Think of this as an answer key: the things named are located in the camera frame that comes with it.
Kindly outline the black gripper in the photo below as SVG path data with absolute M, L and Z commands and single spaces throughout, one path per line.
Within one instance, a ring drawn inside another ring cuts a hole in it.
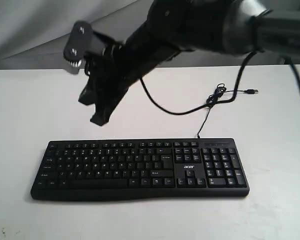
M 90 121 L 106 125 L 129 86 L 145 76 L 145 32 L 135 31 L 126 42 L 97 31 L 83 34 L 84 73 L 89 77 L 78 102 L 95 105 Z

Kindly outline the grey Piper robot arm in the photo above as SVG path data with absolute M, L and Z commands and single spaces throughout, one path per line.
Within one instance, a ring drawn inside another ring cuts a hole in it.
M 125 42 L 90 26 L 83 39 L 88 83 L 79 101 L 95 106 L 90 120 L 103 126 L 131 85 L 183 52 L 300 57 L 300 12 L 270 10 L 257 0 L 155 0 Z

